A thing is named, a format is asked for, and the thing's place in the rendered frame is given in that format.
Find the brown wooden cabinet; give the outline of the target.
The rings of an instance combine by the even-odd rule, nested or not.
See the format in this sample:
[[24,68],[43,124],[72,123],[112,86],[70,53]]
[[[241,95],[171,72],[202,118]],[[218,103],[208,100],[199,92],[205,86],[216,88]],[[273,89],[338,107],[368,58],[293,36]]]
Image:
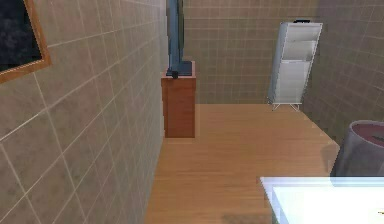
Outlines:
[[195,137],[196,72],[195,62],[183,65],[188,75],[177,79],[163,73],[161,76],[164,129],[166,138]]

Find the white shelf unit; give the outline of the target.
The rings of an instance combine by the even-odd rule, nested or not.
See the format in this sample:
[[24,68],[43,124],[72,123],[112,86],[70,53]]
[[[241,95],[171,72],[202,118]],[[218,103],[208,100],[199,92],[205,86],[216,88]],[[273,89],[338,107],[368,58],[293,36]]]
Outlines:
[[300,110],[322,26],[314,22],[280,23],[267,95],[273,111],[281,105]]

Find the grey bin with red liner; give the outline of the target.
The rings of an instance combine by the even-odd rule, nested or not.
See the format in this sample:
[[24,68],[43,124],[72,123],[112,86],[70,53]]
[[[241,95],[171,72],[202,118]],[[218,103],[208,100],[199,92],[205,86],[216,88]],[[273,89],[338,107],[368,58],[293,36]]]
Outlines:
[[331,177],[384,177],[384,122],[353,121],[335,159]]

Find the wood framed dark picture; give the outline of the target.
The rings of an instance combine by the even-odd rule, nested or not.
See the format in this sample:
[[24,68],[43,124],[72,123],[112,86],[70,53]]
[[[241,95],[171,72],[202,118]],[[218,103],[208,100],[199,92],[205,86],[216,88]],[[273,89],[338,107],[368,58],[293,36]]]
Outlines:
[[0,0],[0,84],[52,64],[33,0]]

